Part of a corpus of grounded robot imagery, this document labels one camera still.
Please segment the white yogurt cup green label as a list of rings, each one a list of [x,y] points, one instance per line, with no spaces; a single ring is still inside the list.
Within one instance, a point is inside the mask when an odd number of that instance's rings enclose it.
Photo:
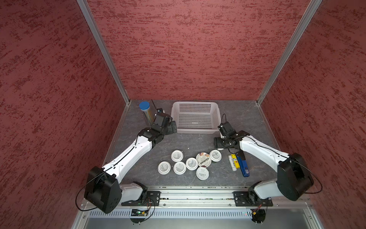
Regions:
[[[221,152],[219,150],[216,150],[216,149],[212,150],[210,152],[209,156],[210,156],[211,161],[213,163],[217,163],[217,162],[219,162],[219,161],[222,160],[222,154],[221,154]]]

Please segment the brown chocolate yogurt cup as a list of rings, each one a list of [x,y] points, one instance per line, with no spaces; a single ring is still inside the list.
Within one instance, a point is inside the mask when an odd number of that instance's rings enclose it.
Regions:
[[[206,152],[198,153],[196,156],[196,160],[198,162],[198,166],[204,167],[204,168],[209,167],[212,163],[210,155]]]

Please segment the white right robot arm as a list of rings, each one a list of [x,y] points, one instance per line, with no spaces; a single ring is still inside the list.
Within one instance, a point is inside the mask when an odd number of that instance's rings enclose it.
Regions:
[[[272,148],[245,131],[231,136],[214,138],[215,149],[237,149],[247,152],[266,163],[277,173],[277,178],[259,181],[248,189],[248,200],[255,204],[272,197],[296,201],[314,184],[311,171],[301,155],[288,154]]]

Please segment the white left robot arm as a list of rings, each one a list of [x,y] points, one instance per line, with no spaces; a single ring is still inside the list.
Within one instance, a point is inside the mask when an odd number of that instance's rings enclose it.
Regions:
[[[134,164],[160,143],[166,135],[177,133],[176,122],[168,117],[157,117],[151,127],[142,129],[133,143],[102,168],[89,171],[84,187],[84,198],[103,213],[112,212],[119,203],[141,198],[142,185],[131,183],[120,187],[122,179]]]

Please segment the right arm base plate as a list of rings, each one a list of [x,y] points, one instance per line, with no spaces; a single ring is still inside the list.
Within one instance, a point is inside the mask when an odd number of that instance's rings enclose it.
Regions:
[[[272,207],[273,202],[269,198],[260,199],[254,192],[234,191],[233,197],[237,207]]]

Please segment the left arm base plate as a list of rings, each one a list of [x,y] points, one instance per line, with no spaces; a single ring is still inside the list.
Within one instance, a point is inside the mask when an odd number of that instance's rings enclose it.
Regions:
[[[149,207],[149,206],[159,206],[160,204],[160,191],[147,191],[143,194],[139,200],[130,200],[127,202],[123,202],[120,205],[125,207]]]

